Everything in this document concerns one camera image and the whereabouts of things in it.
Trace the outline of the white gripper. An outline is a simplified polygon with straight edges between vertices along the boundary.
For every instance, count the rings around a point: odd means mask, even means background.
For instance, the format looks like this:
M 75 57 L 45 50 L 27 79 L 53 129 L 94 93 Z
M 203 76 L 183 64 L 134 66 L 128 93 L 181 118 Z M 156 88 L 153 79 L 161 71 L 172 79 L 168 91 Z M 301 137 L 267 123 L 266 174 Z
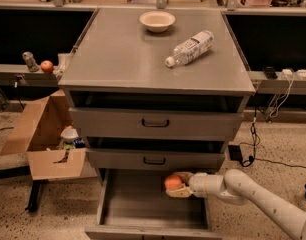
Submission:
M 188 198 L 192 194 L 198 198 L 205 198 L 207 193 L 207 173 L 196 173 L 191 172 L 175 172 L 175 175 L 179 176 L 180 179 L 185 183 L 189 183 L 189 187 L 185 184 L 178 185 L 166 190 L 168 196 L 172 198 Z

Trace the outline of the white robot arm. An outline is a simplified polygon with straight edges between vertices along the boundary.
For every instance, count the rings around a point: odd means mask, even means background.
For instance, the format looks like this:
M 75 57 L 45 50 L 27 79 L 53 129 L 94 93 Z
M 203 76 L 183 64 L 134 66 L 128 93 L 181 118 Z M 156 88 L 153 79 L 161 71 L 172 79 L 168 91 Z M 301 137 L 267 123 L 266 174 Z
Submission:
M 306 240 L 306 212 L 257 184 L 247 174 L 230 169 L 224 175 L 175 172 L 164 181 L 166 194 L 174 198 L 209 195 L 235 205 L 254 203 L 292 240 Z

